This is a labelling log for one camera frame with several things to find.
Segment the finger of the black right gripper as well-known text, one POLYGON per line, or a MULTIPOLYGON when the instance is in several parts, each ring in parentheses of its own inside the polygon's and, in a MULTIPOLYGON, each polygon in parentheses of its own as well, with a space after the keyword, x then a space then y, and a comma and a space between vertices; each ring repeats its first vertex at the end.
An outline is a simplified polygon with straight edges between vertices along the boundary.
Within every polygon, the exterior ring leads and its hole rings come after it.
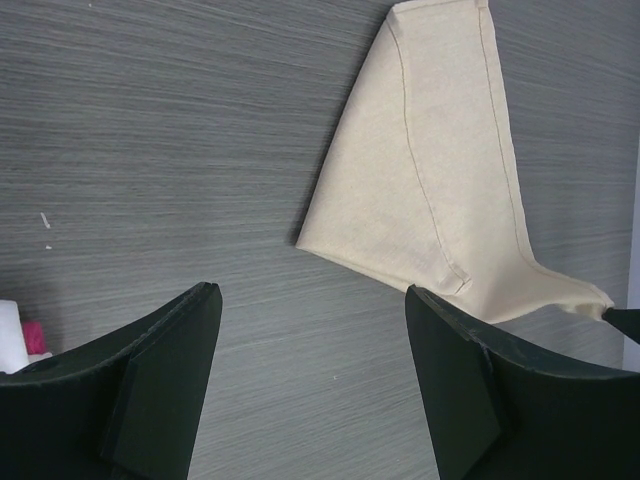
POLYGON ((602 319, 626 337, 640 344, 640 310, 608 308, 602 319))

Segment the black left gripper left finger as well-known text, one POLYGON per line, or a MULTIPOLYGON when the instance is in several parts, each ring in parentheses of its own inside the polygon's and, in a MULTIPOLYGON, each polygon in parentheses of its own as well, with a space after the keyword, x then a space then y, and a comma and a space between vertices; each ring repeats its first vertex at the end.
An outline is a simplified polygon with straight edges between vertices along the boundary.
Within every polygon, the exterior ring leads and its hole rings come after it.
POLYGON ((4 479, 185 479, 219 334, 202 282, 151 314, 1 376, 4 479))

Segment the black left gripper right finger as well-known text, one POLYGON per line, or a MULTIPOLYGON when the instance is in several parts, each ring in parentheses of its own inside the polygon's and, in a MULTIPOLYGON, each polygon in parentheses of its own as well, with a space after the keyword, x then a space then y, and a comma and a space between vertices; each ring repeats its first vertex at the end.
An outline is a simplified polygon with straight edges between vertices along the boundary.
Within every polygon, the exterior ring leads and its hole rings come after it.
POLYGON ((561 355, 410 287, 405 316, 443 479, 635 479, 639 376, 561 355))

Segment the beige cloth napkin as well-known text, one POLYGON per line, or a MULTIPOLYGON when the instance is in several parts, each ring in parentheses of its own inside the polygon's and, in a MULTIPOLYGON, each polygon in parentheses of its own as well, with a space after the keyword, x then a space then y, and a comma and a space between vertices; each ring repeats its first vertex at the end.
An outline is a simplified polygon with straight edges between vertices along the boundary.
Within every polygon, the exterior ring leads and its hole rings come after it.
POLYGON ((391 8, 296 245, 398 290, 425 288, 488 323, 548 305, 600 319, 612 306, 534 257, 484 1, 391 8))

